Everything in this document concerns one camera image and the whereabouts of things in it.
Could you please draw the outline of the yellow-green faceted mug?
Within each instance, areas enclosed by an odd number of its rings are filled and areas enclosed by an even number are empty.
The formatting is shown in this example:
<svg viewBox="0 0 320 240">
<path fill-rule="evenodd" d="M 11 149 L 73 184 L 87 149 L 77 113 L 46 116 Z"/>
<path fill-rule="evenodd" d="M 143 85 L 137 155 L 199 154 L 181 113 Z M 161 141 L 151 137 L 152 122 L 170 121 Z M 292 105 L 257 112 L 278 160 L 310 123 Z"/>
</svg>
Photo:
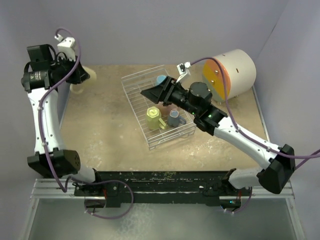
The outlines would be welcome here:
<svg viewBox="0 0 320 240">
<path fill-rule="evenodd" d="M 165 130 L 167 124 L 162 119 L 162 114 L 160 110 L 155 107 L 149 107 L 145 114 L 146 125 L 150 130 L 157 130 L 159 128 Z"/>
</svg>

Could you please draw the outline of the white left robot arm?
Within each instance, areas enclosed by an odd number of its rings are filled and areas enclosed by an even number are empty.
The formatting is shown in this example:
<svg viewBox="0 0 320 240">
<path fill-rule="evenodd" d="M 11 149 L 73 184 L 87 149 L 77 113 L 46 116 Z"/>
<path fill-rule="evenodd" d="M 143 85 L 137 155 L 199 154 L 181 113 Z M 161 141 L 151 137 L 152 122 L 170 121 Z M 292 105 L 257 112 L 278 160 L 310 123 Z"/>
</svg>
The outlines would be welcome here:
<svg viewBox="0 0 320 240">
<path fill-rule="evenodd" d="M 27 47 L 30 60 L 21 84 L 32 107 L 35 129 L 34 155 L 27 157 L 27 164 L 44 178 L 73 177 L 86 184 L 91 196 L 98 196 L 103 184 L 96 170 L 82 166 L 79 154 L 66 149 L 60 132 L 58 86 L 81 84 L 91 77 L 75 48 L 73 39 L 59 43 L 57 51 L 50 44 Z"/>
</svg>

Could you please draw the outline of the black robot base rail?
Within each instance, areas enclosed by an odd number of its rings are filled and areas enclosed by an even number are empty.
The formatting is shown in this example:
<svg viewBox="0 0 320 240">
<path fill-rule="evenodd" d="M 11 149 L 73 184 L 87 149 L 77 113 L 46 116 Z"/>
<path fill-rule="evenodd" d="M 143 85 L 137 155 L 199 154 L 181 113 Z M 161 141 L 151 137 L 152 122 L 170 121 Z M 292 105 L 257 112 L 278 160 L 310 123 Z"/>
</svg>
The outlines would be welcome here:
<svg viewBox="0 0 320 240">
<path fill-rule="evenodd" d="M 238 209 L 247 188 L 227 182 L 228 171 L 98 171 L 95 185 L 74 183 L 74 194 L 105 200 L 106 207 L 135 204 L 203 204 Z"/>
</svg>

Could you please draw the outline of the light blue mug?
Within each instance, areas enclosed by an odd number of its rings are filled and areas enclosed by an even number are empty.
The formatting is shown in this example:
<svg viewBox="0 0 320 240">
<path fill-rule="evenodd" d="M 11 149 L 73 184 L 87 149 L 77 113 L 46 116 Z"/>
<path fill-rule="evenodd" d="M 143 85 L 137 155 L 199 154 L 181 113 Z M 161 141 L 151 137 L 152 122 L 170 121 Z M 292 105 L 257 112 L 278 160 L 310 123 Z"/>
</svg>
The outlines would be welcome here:
<svg viewBox="0 0 320 240">
<path fill-rule="evenodd" d="M 167 78 L 166 75 L 159 75 L 159 76 L 156 78 L 155 85 L 156 85 L 156 86 L 160 85 L 166 78 Z"/>
</svg>

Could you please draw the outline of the pink faceted mug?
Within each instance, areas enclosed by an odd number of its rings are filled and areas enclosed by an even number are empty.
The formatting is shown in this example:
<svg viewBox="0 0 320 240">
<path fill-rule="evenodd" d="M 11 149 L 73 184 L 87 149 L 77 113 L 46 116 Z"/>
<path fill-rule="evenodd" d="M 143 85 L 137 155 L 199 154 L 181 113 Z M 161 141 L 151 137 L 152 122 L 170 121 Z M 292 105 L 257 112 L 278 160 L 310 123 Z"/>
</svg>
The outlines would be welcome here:
<svg viewBox="0 0 320 240">
<path fill-rule="evenodd" d="M 172 110 L 172 105 L 164 106 L 163 104 L 159 103 L 156 107 L 160 110 L 162 116 L 167 116 L 170 114 Z"/>
</svg>

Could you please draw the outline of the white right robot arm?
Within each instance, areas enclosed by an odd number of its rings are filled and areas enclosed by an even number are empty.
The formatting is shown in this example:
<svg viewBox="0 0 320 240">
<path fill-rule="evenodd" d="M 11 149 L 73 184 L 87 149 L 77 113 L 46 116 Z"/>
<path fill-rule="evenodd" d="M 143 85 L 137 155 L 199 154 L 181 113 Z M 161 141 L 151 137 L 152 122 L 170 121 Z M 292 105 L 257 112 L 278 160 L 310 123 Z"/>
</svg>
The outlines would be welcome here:
<svg viewBox="0 0 320 240">
<path fill-rule="evenodd" d="M 154 104 L 174 104 L 192 114 L 201 131 L 230 143 L 258 164 L 256 168 L 234 168 L 227 173 L 222 190 L 228 196 L 249 187 L 280 194 L 296 170 L 295 151 L 290 145 L 273 144 L 232 121 L 229 114 L 212 104 L 213 94 L 203 82 L 193 82 L 185 89 L 167 76 L 159 85 L 140 93 Z"/>
</svg>

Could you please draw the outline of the pale yellow round mug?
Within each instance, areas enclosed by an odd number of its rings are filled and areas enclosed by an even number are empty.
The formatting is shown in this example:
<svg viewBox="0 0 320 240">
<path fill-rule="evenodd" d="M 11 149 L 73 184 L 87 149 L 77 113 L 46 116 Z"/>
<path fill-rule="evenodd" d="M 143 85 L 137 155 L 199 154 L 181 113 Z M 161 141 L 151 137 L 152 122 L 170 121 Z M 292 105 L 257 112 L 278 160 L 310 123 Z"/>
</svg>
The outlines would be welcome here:
<svg viewBox="0 0 320 240">
<path fill-rule="evenodd" d="M 89 74 L 89 78 L 80 84 L 71 84 L 69 90 L 73 94 L 82 94 L 86 89 L 97 82 L 97 73 L 93 69 L 87 66 L 83 66 L 83 69 Z"/>
</svg>

